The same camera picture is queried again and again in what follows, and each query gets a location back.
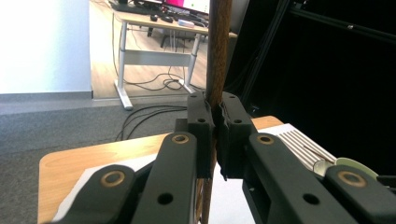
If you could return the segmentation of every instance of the desk leg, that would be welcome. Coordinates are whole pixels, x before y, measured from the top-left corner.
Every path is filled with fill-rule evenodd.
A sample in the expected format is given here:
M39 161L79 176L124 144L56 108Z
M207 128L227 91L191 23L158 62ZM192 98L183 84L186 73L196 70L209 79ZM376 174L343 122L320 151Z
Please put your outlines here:
M119 93L119 96L121 98L122 104L126 110L132 110L132 104L131 100L128 97L128 94L125 91L125 88L123 86L123 77L124 77L124 57L125 57L125 43L126 43L126 27L127 27L127 22L123 21L122 22L122 28L121 28L121 41L120 41L120 61L119 61L119 79L114 81L114 84L116 85L117 92Z
M194 41L194 47L192 48L191 56L190 56L190 63L189 63L189 69L188 69L188 74L186 76L185 80L180 80L180 84L183 85L184 89L186 89L189 93L195 92L195 90L191 87L190 82L191 82L191 77L192 77L192 71L194 70L195 66L195 61L197 60L197 54L198 54L198 48L199 44L201 41L201 35L197 34L195 36L195 41Z

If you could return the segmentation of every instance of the wooden tabletop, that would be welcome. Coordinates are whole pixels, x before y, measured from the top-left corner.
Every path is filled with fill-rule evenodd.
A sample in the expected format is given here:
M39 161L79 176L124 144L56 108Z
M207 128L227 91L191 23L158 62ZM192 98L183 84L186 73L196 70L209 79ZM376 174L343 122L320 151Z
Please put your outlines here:
M272 116L252 121L258 130L283 124ZM166 135L75 148L44 156L39 164L37 223L53 219L59 205L86 169L157 153Z
M195 25L193 28L190 28L187 26L178 25L177 21L173 21L172 23L170 23L167 21L162 21L161 19L158 19L157 21L152 21L150 19L150 15L139 15L128 12L120 12L116 10L114 10L114 15L119 21L126 21L128 23L131 23L132 25L178 30L178 31L187 31L200 35L209 34L209 30L205 27ZM237 37L237 35L230 32L230 37Z

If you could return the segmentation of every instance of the wooden table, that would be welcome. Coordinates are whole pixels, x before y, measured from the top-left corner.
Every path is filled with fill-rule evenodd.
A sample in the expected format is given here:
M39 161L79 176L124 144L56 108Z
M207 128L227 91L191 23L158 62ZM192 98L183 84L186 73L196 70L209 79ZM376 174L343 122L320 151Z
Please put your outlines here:
M272 116L253 119L253 123L258 130L283 124ZM85 169L157 153L166 135L75 148L44 156L39 164L37 223L53 219Z
M180 80L180 84L189 93L193 93L194 90L191 87L192 71L195 66L197 58L198 48L201 40L201 35L208 35L209 30L204 27L194 26L192 28L186 26L180 26L177 22L166 22L162 20L151 21L148 15L139 15L127 12L114 11L114 16L117 20L121 21L121 36L120 36L120 49L119 49L119 77L114 81L114 84L119 93L122 104L126 110L133 108L128 94L123 87L124 78L124 66L126 64L133 65L157 65L157 66L186 66L188 72L184 80ZM191 54L177 53L177 52L163 52L163 51L150 51L150 50L137 50L137 49L126 49L126 36L128 24L136 26L147 26L150 28L161 28L173 31L187 31L195 33L194 46ZM229 37L237 37L234 33L229 33Z

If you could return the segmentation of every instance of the gray carpet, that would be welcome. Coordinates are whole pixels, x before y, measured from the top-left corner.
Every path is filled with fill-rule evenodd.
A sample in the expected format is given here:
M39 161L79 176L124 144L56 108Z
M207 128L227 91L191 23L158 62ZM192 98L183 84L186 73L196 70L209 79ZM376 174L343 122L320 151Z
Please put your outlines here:
M151 105L134 105L134 111ZM172 102L156 105L186 105ZM133 115L158 110L151 108ZM120 105L0 114L0 223L36 223L38 164L48 153L114 142L132 113ZM134 120L125 133L139 121ZM139 125L132 138L170 133L186 111L159 114Z

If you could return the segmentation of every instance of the wooden stick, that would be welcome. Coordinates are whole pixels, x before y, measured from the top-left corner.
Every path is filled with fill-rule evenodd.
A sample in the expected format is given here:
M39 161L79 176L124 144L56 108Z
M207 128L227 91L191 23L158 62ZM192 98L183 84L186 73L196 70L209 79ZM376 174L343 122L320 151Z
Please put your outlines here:
M212 110L221 102L227 65L232 0L211 0L207 47L206 100Z
M230 33L232 0L211 0L209 11L209 41L207 50L207 71L206 71L206 93L205 98L209 102L212 113L216 114L225 81L227 64L227 48ZM211 151L211 175L215 169L216 158L216 136L213 139ZM201 223L207 224L209 221L210 200L212 195L213 179L199 179L198 185L202 188L202 204L197 204L198 209L202 209Z

